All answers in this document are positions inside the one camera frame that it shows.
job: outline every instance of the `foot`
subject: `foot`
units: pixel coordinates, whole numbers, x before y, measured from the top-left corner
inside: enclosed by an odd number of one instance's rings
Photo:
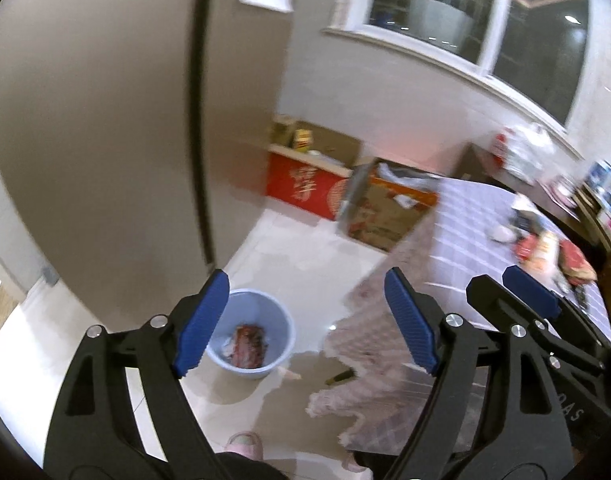
[[[225,446],[225,451],[238,453],[250,460],[263,461],[263,443],[260,436],[252,431],[244,431],[230,437]]]
[[[343,461],[343,469],[351,471],[352,473],[362,473],[367,467],[360,466],[357,461],[354,460],[354,453],[348,453]]]

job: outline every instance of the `window sill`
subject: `window sill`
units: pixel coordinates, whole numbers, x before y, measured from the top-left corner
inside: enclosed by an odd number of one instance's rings
[[[570,142],[566,128],[557,122],[543,108],[530,101],[523,94],[514,90],[502,81],[488,75],[482,75],[477,71],[478,67],[461,57],[450,52],[443,51],[423,41],[410,38],[403,34],[397,34],[389,30],[364,25],[360,30],[344,30],[341,28],[327,27],[323,29],[326,34],[342,36],[352,40],[365,41],[384,48],[389,48],[406,54],[407,56],[422,59],[452,74],[458,75],[487,91],[495,94],[508,104],[527,114],[534,121],[538,121],[554,134],[553,140],[562,146],[577,160],[583,160],[579,150]]]

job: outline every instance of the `red package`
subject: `red package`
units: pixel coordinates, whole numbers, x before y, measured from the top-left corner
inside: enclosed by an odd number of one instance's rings
[[[576,245],[561,240],[559,246],[559,266],[572,285],[587,285],[597,280],[597,273]]]
[[[263,329],[255,325],[240,325],[234,333],[232,366],[237,368],[261,368],[266,346]]]
[[[532,251],[535,250],[538,241],[539,239],[536,235],[527,235],[527,237],[523,238],[522,240],[519,240],[514,245],[514,254],[516,254],[517,258],[521,262],[525,262],[529,259],[530,255],[532,254]]]

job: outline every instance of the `lace tablecloth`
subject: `lace tablecloth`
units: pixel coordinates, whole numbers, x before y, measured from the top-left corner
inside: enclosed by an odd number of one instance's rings
[[[312,416],[354,415],[357,422],[340,435],[343,446],[399,454],[421,414],[433,378],[413,364],[383,293],[385,273],[398,266],[412,286],[430,294],[446,313],[456,312],[482,328],[492,326],[465,297],[470,279],[488,274],[502,281],[516,264],[510,245],[490,240],[490,227],[507,223],[514,194],[506,190],[444,179],[439,204],[419,222],[373,272],[349,295],[352,316],[336,323],[325,340],[327,355],[356,370],[358,378],[311,397]],[[546,228],[563,237],[548,219]],[[595,284],[586,286],[589,316],[611,339],[605,304]],[[576,303],[573,295],[569,299]],[[456,450],[468,449],[476,430],[485,391],[485,372],[477,373]]]

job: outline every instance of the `plastic bag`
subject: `plastic bag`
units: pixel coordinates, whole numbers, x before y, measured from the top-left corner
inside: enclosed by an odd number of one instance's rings
[[[554,155],[554,144],[547,130],[538,123],[506,128],[506,158],[503,167],[515,177],[534,184],[543,173],[545,162]]]

